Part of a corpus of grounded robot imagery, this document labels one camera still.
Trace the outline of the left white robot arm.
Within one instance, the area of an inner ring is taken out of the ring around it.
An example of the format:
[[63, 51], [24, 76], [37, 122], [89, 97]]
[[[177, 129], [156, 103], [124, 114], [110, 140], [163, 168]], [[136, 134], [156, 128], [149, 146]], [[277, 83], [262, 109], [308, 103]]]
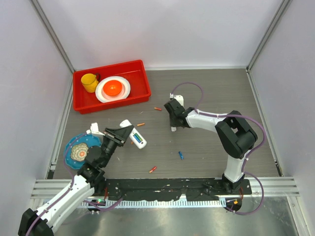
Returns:
[[19, 236], [53, 236], [64, 220], [88, 197], [100, 196], [106, 180], [103, 168], [117, 147], [122, 147], [134, 129], [105, 128], [101, 146], [88, 148], [85, 163], [70, 183], [54, 198], [36, 210], [27, 209], [21, 218]]

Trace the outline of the white remote control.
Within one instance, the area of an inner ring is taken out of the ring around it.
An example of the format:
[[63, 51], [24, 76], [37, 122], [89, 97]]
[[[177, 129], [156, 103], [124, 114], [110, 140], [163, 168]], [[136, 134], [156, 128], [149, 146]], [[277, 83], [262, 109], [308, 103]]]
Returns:
[[[128, 126], [132, 126], [132, 124], [130, 123], [128, 119], [125, 119], [120, 123], [120, 128], [125, 128]], [[144, 139], [144, 137], [138, 132], [138, 130], [135, 127], [133, 127], [133, 130], [131, 134], [129, 135], [129, 137], [139, 149], [143, 149], [147, 144], [147, 141]]]

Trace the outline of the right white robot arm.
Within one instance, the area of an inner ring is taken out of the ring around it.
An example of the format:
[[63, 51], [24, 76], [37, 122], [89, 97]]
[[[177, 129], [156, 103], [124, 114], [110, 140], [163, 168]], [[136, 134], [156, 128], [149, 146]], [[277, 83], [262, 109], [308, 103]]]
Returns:
[[228, 154], [222, 188], [227, 194], [238, 191], [245, 176], [242, 170], [245, 158], [257, 141], [257, 134], [245, 118], [238, 111], [216, 115], [192, 107], [185, 109], [176, 98], [171, 98], [164, 107], [169, 113], [172, 129], [200, 128], [217, 133]]

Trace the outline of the green battery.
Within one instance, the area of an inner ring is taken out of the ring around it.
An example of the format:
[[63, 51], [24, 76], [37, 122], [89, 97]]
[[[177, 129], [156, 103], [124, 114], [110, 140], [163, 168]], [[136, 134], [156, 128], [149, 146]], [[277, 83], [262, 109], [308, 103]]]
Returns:
[[138, 133], [135, 133], [133, 136], [138, 143], [140, 143], [140, 144], [143, 143], [143, 139], [141, 138], [141, 136]]

